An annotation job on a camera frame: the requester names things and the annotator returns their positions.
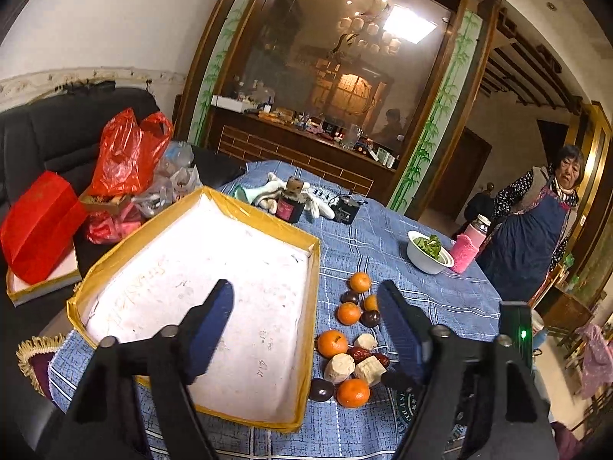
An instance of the counter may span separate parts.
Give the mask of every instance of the counter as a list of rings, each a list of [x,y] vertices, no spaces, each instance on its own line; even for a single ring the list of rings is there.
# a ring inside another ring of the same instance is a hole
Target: counter
[[[207,147],[241,161],[276,159],[387,204],[394,171],[307,131],[211,108]]]

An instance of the leafy green vegetable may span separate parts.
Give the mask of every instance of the leafy green vegetable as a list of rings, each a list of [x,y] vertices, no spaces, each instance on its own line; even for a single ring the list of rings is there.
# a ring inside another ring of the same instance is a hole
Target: leafy green vegetable
[[[441,253],[441,240],[433,233],[430,238],[419,237],[413,240],[415,245],[424,253],[438,261],[438,255]]]

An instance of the tangerine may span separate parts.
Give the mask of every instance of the tangerine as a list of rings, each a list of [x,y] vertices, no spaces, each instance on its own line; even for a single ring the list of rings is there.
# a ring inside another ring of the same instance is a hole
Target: tangerine
[[[326,330],[317,338],[317,350],[324,358],[346,353],[348,349],[346,337],[338,330]]]
[[[377,304],[377,296],[375,294],[370,294],[369,297],[364,299],[364,309],[367,312],[379,310],[379,305]]]
[[[344,302],[336,309],[336,317],[343,325],[353,325],[362,316],[362,310],[352,302]]]
[[[339,385],[336,390],[336,401],[345,408],[359,408],[370,398],[370,389],[366,382],[358,378],[350,378]]]
[[[370,277],[363,271],[352,274],[349,279],[349,287],[359,294],[369,290],[371,283]]]

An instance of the black leather sofa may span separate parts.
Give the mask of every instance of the black leather sofa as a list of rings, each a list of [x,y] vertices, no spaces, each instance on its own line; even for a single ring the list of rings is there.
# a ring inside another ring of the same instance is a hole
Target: black leather sofa
[[[0,113],[0,222],[19,197],[44,170],[59,173],[79,195],[91,181],[102,128],[115,114],[132,107],[137,119],[158,109],[153,96],[138,88],[114,84],[75,90]],[[216,188],[243,173],[223,154],[194,147],[194,162],[203,184]],[[83,276],[110,247],[75,236]],[[7,265],[0,260],[2,278]],[[53,439],[62,413],[36,393],[15,357],[18,344],[38,335],[66,305],[72,287],[14,307],[0,292],[2,311],[2,443],[8,458],[37,458]]]

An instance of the blue tablecloth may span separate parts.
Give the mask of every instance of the blue tablecloth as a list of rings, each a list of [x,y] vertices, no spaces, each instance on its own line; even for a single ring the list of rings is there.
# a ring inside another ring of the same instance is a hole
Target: blue tablecloth
[[[238,182],[246,187],[263,185],[269,171],[284,180],[295,175],[332,192],[342,191],[318,176],[277,161],[249,163],[247,173],[222,191],[230,193]],[[303,213],[297,226],[321,239],[316,334],[338,329],[353,341],[366,331],[361,324],[345,327],[334,316],[339,296],[347,289],[346,280],[355,271],[370,275],[373,292],[380,281],[393,279],[410,304],[424,310],[434,324],[448,325],[462,337],[491,340],[498,333],[500,298],[474,262],[462,275],[446,270],[430,276],[406,259],[407,232],[419,230],[429,234],[433,230],[373,200],[361,207],[351,226],[324,218],[313,222],[307,213]],[[445,247],[450,247],[449,239],[441,239]],[[379,343],[379,351],[386,353],[392,363],[397,361],[384,324],[370,330]],[[53,358],[49,367],[50,389],[53,400],[63,410],[68,409],[92,354],[84,339],[72,331]],[[324,364],[324,359],[316,354],[313,376],[322,376]],[[208,415],[200,415],[200,419],[217,451],[232,458],[385,460],[407,430],[413,398],[381,385],[372,392],[368,404],[359,409],[345,409],[334,398],[326,403],[309,401],[302,428],[294,434],[246,427]],[[139,386],[139,396],[153,456],[166,459],[151,394]]]

